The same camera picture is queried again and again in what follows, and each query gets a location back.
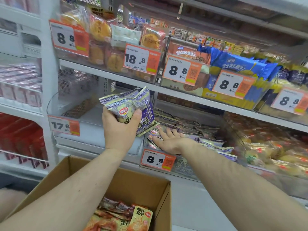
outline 8.8 price tag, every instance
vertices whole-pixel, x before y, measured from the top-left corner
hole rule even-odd
[[[230,71],[221,70],[213,87],[213,91],[244,99],[255,81],[255,77],[248,77]]]
[[[303,115],[308,108],[308,93],[284,88],[279,92],[271,107]]]
[[[80,136],[79,121],[48,115],[49,126],[52,131]]]
[[[144,149],[141,164],[170,172],[176,157],[162,152]]]
[[[123,67],[156,75],[161,53],[126,44]]]
[[[89,34],[82,27],[77,27],[57,20],[49,20],[52,40],[55,48],[89,56]]]
[[[163,77],[194,86],[201,67],[201,63],[189,61],[182,57],[168,55]]]

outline person's right hand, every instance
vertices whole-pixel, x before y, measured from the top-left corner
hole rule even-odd
[[[153,142],[169,154],[185,154],[190,152],[193,145],[196,144],[194,140],[185,138],[183,134],[179,134],[175,129],[171,131],[170,128],[167,128],[167,133],[165,133],[160,128],[159,133],[163,140],[153,137]]]

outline background price tag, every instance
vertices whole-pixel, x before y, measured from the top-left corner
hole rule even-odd
[[[144,149],[141,164],[170,172],[175,159],[175,155]]]
[[[289,113],[303,115],[308,108],[308,93],[284,88],[279,92],[271,107]]]
[[[244,99],[257,78],[221,70],[213,91]]]
[[[189,61],[182,57],[168,55],[163,77],[194,86],[201,67],[201,63]]]
[[[82,27],[77,27],[50,19],[50,30],[55,48],[89,56],[89,34]]]
[[[79,121],[50,115],[48,120],[52,131],[80,136]]]
[[[156,75],[161,53],[126,44],[123,67]]]

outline cardboard box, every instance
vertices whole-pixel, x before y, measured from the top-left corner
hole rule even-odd
[[[77,172],[90,160],[69,156],[64,158],[10,214],[17,213]],[[105,196],[147,206],[153,211],[154,231],[171,231],[171,182],[143,173],[119,168]]]

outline hand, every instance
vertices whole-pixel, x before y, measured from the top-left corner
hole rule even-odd
[[[163,140],[153,137],[153,142],[163,151],[169,154],[185,154],[192,150],[196,142],[192,139],[185,138],[183,134],[179,134],[175,129],[172,131],[167,128],[167,134],[160,128],[159,133]]]
[[[141,116],[141,110],[137,109],[128,124],[120,123],[104,106],[102,120],[105,136],[105,149],[116,150],[126,154],[135,140]]]

